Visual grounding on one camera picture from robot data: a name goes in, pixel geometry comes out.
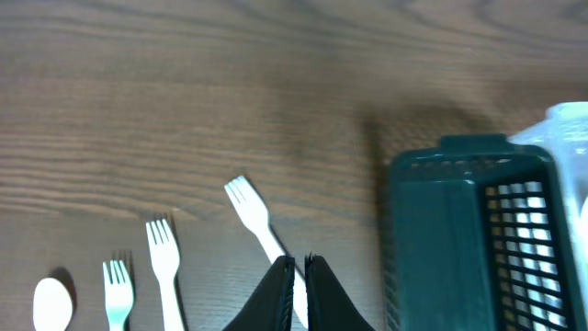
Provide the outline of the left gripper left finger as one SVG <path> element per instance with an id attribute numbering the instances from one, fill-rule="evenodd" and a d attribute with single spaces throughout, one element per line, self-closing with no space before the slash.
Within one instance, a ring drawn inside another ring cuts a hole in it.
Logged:
<path id="1" fill-rule="evenodd" d="M 289 331 L 294 280 L 295 259 L 278 257 L 223 331 Z"/>

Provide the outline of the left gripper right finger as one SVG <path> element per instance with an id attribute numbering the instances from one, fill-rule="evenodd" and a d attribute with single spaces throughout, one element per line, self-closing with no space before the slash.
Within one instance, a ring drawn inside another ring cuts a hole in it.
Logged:
<path id="1" fill-rule="evenodd" d="M 305 257 L 305 282 L 310 331 L 374 331 L 324 257 Z"/>

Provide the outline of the pale green plastic fork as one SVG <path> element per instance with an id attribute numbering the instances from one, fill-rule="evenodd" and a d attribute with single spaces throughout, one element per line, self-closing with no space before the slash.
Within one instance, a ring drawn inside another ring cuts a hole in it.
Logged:
<path id="1" fill-rule="evenodd" d="M 130 274 L 122 260 L 102 264 L 105 285 L 105 310 L 110 331 L 124 331 L 134 304 Z"/>

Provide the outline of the white fork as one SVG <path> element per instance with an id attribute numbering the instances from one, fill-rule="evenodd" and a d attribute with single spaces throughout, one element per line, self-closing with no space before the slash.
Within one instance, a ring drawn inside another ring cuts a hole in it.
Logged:
<path id="1" fill-rule="evenodd" d="M 257 238 L 269 261 L 286 256 L 287 250 L 272 230 L 268 208 L 250 181 L 245 176 L 238 176 L 224 189 L 241 222 Z M 309 329 L 306 283 L 300 268 L 296 266 L 294 270 L 293 310 L 303 327 Z"/>
<path id="2" fill-rule="evenodd" d="M 165 331 L 185 331 L 175 278 L 180 255 L 166 217 L 145 224 L 153 273 L 159 283 Z"/>

